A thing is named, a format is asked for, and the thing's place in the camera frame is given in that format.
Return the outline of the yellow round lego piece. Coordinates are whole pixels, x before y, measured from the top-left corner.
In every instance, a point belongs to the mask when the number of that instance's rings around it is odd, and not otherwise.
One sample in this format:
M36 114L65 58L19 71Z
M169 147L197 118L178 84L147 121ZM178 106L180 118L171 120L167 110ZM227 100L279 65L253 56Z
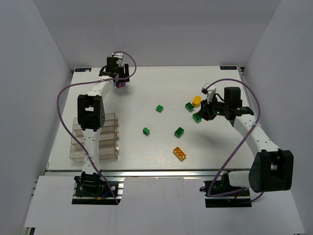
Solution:
M199 107L201 105L201 97L199 95L194 97L192 105L194 107Z

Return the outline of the purple lego brick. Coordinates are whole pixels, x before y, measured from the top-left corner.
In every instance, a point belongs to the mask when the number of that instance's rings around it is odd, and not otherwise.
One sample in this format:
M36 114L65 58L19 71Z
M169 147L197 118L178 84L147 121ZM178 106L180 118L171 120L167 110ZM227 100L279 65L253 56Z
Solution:
M115 84L115 86L117 88L125 87L126 86L126 82L118 82L118 83Z

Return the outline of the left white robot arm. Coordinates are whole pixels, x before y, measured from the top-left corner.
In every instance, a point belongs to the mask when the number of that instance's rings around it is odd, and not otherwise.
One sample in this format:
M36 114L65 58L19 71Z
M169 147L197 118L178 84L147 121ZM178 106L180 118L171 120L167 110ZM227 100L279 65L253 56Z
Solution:
M114 86L124 87L129 82L129 65L123 63L124 54L116 52L107 58L107 64L100 69L98 81L87 94L77 98L78 124L84 138L83 175L99 176L99 138L105 124L103 98Z

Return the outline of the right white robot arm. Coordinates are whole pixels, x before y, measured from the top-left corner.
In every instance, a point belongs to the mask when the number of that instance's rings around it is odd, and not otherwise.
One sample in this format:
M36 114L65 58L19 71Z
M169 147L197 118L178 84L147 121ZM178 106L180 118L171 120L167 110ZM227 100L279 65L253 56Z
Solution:
M202 93L207 96L201 102L197 115L204 120L217 116L225 117L243 137L254 160L249 170L226 171L218 183L212 183L209 196L222 196L242 189L256 193L290 190L292 185L294 156L289 150L282 150L274 144L249 107L244 107L239 87L226 87L224 98L218 101L216 88L205 84Z

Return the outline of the green lego brick right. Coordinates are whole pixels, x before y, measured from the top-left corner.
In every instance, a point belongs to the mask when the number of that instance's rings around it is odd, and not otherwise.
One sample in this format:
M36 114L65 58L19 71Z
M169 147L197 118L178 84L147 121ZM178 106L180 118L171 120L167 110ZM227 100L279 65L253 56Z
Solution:
M202 118L197 113L192 114L192 117L196 123L199 123L202 120Z

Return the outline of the green lego brick lower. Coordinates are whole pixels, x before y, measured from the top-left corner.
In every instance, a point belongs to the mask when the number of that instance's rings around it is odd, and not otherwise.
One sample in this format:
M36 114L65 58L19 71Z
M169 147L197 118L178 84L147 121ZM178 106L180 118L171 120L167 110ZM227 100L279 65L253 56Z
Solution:
M177 138L180 138L184 133L184 129L182 127L179 127L175 132L174 132L174 136L176 136Z

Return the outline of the left blue corner label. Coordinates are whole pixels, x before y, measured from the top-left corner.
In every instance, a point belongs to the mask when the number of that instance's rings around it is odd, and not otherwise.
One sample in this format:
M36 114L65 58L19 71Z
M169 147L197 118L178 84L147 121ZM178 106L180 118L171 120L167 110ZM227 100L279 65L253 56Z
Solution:
M91 68L76 68L74 72L90 72Z

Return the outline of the blue corner label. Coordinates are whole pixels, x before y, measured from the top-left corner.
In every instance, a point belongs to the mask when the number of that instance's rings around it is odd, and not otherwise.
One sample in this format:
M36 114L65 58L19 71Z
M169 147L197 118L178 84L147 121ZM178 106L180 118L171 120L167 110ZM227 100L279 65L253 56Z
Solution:
M237 70L236 66L220 66L221 70Z
M74 72L90 72L91 68L76 68Z

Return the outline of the right blue corner label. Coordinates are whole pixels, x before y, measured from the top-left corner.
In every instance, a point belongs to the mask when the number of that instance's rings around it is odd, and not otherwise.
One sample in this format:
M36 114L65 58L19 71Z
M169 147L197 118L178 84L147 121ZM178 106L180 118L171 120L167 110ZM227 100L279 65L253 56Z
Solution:
M237 70L236 66L220 66L221 70Z

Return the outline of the green lego brick centre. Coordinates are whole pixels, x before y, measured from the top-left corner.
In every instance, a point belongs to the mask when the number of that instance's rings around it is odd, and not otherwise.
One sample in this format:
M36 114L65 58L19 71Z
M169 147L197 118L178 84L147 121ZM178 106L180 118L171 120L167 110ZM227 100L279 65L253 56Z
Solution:
M156 107L156 111L157 112L159 112L159 113L161 113L162 111L163 111L163 106L161 106L161 105L158 105L157 107Z

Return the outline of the orange flat lego brick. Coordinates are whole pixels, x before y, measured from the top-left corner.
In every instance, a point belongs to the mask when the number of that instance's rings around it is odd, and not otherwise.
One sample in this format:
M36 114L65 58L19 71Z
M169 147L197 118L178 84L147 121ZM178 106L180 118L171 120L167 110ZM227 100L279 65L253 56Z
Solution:
M186 154L185 154L179 147L176 147L176 148L173 150L173 153L177 156L177 158L178 158L180 161L183 161L183 160L186 158Z

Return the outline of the small green lego piece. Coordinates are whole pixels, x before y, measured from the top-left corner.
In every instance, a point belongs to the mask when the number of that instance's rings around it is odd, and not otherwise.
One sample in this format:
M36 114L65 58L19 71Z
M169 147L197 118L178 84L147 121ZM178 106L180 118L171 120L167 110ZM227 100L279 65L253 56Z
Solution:
M149 134L150 134L150 130L149 130L147 127L144 127L144 128L143 128L143 133L144 133L145 135L149 135Z

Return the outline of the clear container near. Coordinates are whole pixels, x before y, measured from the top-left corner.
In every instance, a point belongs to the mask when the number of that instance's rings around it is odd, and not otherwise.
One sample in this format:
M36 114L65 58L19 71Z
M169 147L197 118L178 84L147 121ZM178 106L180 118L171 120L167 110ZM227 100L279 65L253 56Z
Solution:
M99 160L108 160L118 158L118 144L116 140L107 140L99 142ZM72 144L70 147L69 158L75 163L81 163L86 153L79 144Z

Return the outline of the aluminium table front rail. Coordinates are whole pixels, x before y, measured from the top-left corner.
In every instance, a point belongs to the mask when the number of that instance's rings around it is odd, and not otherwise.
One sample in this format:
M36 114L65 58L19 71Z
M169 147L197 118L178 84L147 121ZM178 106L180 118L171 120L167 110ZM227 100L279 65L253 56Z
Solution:
M217 170L119 170L102 171L105 177L214 177ZM44 176L80 176L78 170L46 171Z

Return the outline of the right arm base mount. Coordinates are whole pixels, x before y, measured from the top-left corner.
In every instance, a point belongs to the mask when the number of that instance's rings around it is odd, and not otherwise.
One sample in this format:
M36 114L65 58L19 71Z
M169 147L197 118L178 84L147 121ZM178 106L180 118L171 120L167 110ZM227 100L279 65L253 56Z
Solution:
M248 190L239 191L229 183L228 172L224 172L216 180L209 195L209 187L213 181L204 181L199 191L204 193L206 208L249 208L252 207Z

